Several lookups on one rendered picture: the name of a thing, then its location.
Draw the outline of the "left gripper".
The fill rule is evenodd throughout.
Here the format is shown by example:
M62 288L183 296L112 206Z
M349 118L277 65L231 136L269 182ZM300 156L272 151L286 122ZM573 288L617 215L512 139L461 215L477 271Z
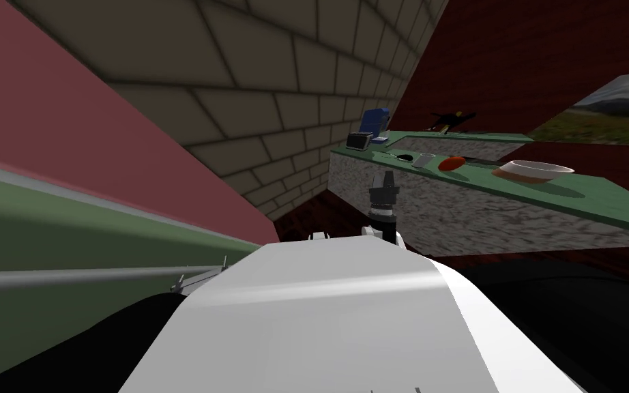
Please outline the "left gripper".
M181 295L191 294L193 291L197 290L199 287L209 282L212 278L215 278L217 275L226 270L228 268L227 259L228 257L225 256L221 266L216 266L215 269L207 270L206 272L196 276L187 277L187 274L182 274L170 287L170 292Z

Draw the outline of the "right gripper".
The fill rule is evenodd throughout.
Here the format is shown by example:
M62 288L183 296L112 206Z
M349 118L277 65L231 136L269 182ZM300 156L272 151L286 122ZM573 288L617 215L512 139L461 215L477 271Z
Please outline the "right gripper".
M381 187L369 189L370 204L395 205L399 191L400 188L394 186L393 171L385 171L384 174L381 175Z

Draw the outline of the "blue coffee machine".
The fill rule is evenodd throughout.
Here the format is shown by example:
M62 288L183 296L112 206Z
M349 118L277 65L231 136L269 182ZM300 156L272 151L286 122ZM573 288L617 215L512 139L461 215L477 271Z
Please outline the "blue coffee machine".
M371 143L383 144L388 140L385 136L387 124L390 120L390 111L388 108L373 108L364 111L359 130L360 133L370 134Z

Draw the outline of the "black tap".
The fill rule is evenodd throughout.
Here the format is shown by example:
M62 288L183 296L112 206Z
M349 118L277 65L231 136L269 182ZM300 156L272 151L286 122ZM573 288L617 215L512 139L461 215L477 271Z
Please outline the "black tap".
M430 131L433 131L435 128L440 127L440 134L447 134L450 130L462 124L463 122L473 118L476 116L476 112L470 113L468 115L462 115L461 112L457 113L447 113L447 114L439 114L432 113L432 115L437 117L435 123L429 128Z

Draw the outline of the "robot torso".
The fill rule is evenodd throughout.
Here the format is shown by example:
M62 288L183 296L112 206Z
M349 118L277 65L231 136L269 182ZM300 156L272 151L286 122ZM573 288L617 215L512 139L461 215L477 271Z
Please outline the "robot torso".
M583 393L455 270L360 235L191 290L119 393Z

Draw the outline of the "white bowl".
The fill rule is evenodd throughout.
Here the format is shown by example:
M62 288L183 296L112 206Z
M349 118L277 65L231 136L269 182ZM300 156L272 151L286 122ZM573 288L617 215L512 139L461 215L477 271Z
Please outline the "white bowl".
M565 166L526 160L512 160L491 171L491 174L496 177L526 184L545 184L573 173L573 169Z

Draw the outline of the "landscape picture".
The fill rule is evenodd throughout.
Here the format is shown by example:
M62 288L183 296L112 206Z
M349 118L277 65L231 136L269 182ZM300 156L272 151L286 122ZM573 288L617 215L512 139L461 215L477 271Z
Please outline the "landscape picture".
M629 145L629 74L618 76L528 136L546 142Z

